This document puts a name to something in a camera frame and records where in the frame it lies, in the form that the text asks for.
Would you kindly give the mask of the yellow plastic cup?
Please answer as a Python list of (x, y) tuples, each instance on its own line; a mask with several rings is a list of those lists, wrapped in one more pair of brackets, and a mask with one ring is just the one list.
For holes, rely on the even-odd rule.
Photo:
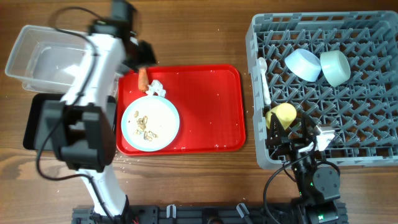
[(290, 103), (281, 103), (266, 113), (266, 126), (269, 129), (272, 113), (278, 117), (284, 129), (287, 129), (297, 116), (297, 111)]

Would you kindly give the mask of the light blue bowl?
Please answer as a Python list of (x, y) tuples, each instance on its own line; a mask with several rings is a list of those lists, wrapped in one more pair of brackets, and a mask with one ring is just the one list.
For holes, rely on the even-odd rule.
[(320, 59), (305, 49), (294, 50), (284, 62), (294, 75), (308, 82), (315, 82), (322, 69)]

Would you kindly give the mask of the white plastic spoon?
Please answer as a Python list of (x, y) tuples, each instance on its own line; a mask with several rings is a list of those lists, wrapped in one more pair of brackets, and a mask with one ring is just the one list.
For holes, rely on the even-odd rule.
[(266, 78), (266, 72), (267, 72), (267, 68), (268, 68), (267, 62), (266, 62), (265, 58), (263, 58), (263, 57), (259, 57), (257, 61), (259, 63), (259, 68), (260, 68), (260, 73), (261, 73), (264, 104), (270, 105), (271, 104), (271, 96), (270, 96), (269, 87), (268, 87), (267, 78)]

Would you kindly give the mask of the mint green bowl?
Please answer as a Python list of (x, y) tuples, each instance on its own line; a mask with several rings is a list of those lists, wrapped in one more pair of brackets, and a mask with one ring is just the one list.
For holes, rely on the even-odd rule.
[(351, 77), (348, 59), (339, 50), (321, 53), (320, 64), (324, 77), (332, 87), (343, 84)]

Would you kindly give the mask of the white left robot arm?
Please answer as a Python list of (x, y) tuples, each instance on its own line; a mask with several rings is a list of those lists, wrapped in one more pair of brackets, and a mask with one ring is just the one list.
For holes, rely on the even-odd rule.
[[(83, 39), (87, 51), (80, 74), (61, 100), (43, 105), (39, 126), (46, 128), (47, 136), (37, 151), (36, 170), (54, 182), (82, 178), (95, 203), (90, 221), (134, 223), (129, 199), (112, 166), (116, 137), (106, 117), (106, 105), (116, 74), (154, 65), (154, 51), (149, 43), (137, 39), (133, 29), (137, 11), (128, 1), (112, 1), (108, 17), (95, 14), (86, 35), (57, 27), (58, 17), (70, 9), (55, 11), (49, 25), (57, 32)], [(40, 159), (47, 144), (59, 161), (74, 170), (73, 175), (52, 177), (42, 171)]]

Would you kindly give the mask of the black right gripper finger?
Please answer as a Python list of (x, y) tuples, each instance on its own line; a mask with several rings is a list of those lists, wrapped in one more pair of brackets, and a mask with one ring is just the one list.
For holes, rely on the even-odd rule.
[(302, 113), (301, 116), (301, 130), (302, 137), (300, 138), (300, 143), (311, 143), (314, 141), (313, 129), (316, 126), (314, 120), (306, 113)]
[(268, 142), (287, 142), (288, 136), (283, 125), (280, 123), (277, 115), (271, 113), (271, 121), (268, 135)]

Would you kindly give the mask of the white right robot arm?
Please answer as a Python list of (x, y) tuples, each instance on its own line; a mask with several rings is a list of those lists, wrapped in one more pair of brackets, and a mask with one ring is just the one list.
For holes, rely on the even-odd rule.
[(324, 151), (335, 137), (331, 126), (316, 124), (307, 115), (301, 117), (302, 136), (291, 139), (275, 113), (271, 113), (269, 135), (266, 144), (276, 147), (276, 152), (288, 156), (288, 163), (276, 170), (263, 190), (263, 207), (266, 216), (275, 223), (280, 221), (267, 204), (267, 190), (273, 179), (291, 168), (292, 179), (297, 184), (300, 197), (290, 203), (291, 219), (296, 223), (341, 223), (337, 200), (340, 194), (340, 168), (326, 160), (316, 161), (315, 152)]

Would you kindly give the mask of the light blue plate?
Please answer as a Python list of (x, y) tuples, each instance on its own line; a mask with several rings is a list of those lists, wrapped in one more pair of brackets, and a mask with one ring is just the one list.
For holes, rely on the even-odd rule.
[[(152, 141), (143, 140), (142, 136), (135, 135), (136, 118), (148, 117), (147, 129), (159, 137)], [(160, 96), (143, 96), (134, 100), (123, 112), (121, 118), (121, 133), (124, 140), (138, 151), (155, 152), (166, 148), (177, 137), (180, 129), (180, 116), (176, 107), (167, 99)]]

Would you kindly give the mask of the orange carrot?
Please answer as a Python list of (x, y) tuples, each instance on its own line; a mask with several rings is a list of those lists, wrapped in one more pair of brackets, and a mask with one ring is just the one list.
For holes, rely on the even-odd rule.
[(145, 93), (149, 89), (148, 85), (149, 85), (149, 79), (147, 76), (147, 70), (146, 68), (140, 68), (138, 74), (138, 83), (137, 83), (138, 89), (141, 92)]

